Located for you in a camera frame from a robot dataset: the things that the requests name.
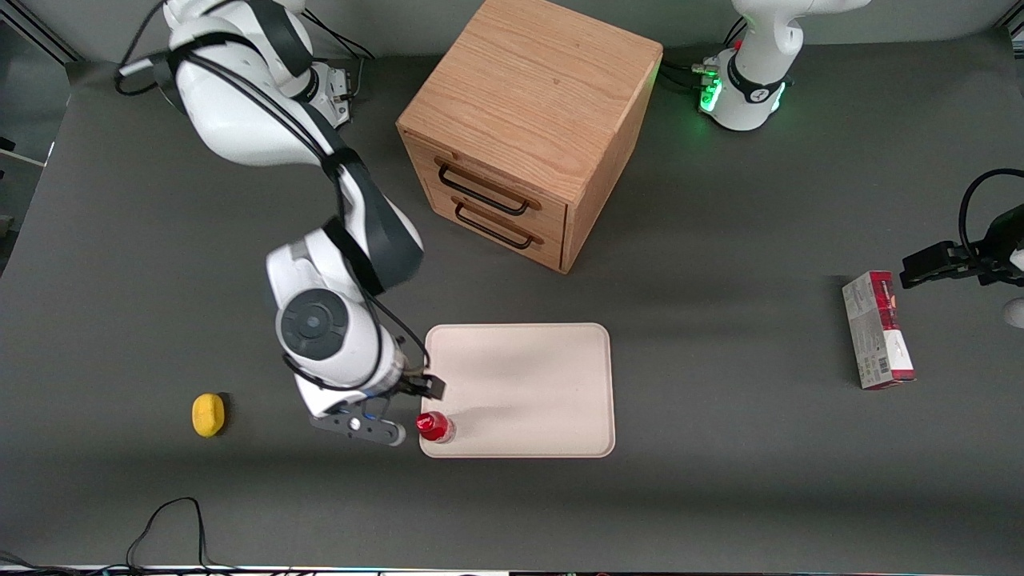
drawer handle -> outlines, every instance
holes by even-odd
[[[522,213],[526,211],[526,208],[529,207],[529,202],[526,202],[525,200],[523,201],[522,206],[519,206],[518,208],[506,206],[501,202],[495,202],[494,200],[487,198],[486,196],[483,196],[477,192],[473,192],[457,181],[450,180],[444,176],[444,174],[447,173],[447,171],[449,171],[447,164],[441,164],[441,169],[437,171],[437,179],[439,179],[442,184],[453,190],[457,190],[474,200],[479,200],[480,202],[483,202],[484,204],[490,206],[496,210],[501,210],[502,212],[505,212],[510,216],[521,216]]]
[[[459,218],[460,222],[465,222],[465,223],[471,225],[472,228],[474,228],[474,229],[482,232],[483,234],[486,234],[490,238],[494,238],[495,240],[498,240],[499,242],[504,242],[505,244],[508,244],[509,246],[511,246],[511,247],[513,247],[513,248],[515,248],[517,250],[525,250],[526,248],[529,248],[530,244],[534,243],[534,237],[532,236],[527,236],[526,240],[524,242],[516,242],[515,240],[512,240],[511,238],[509,238],[507,236],[503,236],[501,234],[498,234],[497,232],[490,230],[489,228],[487,228],[487,227],[485,227],[485,225],[483,225],[481,223],[474,222],[473,220],[471,220],[471,219],[467,218],[466,216],[462,215],[462,209],[465,208],[465,207],[466,207],[466,205],[463,204],[462,202],[460,202],[459,205],[455,207],[455,217]]]

gray table surface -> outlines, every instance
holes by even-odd
[[[221,160],[159,94],[85,67],[0,280],[0,546],[116,562],[188,494],[226,563],[1024,572],[1024,331],[999,317],[1018,292],[900,291],[919,381],[868,393],[838,288],[951,239],[971,179],[1020,164],[1005,34],[808,47],[754,133],[659,86],[567,277],[430,212],[393,123],[435,61],[368,65],[342,131],[427,246],[385,301],[420,333],[606,326],[611,455],[431,460],[311,427],[263,257],[329,215],[327,180]],[[991,182],[975,234],[1019,202]],[[213,441],[188,419],[208,390],[237,408]],[[193,562],[193,522],[170,510],[140,560]]]

red and white box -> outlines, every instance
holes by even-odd
[[[915,379],[896,322],[893,273],[865,273],[843,287],[843,300],[857,354],[860,387],[879,390]]]

wooden drawer cabinet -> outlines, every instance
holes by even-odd
[[[633,153],[662,46],[486,0],[397,126],[435,212],[567,273]]]

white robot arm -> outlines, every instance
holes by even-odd
[[[305,7],[305,0],[167,0],[164,19],[172,32],[208,15],[229,22],[263,55],[282,94],[312,106],[338,127],[349,119],[348,76],[313,61],[298,18]]]
[[[726,47],[705,59],[714,80],[701,93],[699,110],[730,130],[760,127],[778,109],[785,74],[804,46],[797,18],[835,14],[871,0],[732,0],[749,23],[741,47]]]
[[[397,445],[402,427],[367,402],[396,393],[440,398],[443,382],[409,370],[374,296],[412,278],[422,241],[319,109],[283,91],[312,74],[296,76],[285,61],[308,49],[308,37],[284,4],[169,0],[170,49],[148,59],[165,95],[217,155],[249,166],[316,165],[334,184],[338,216],[266,257],[278,339],[314,425]]]

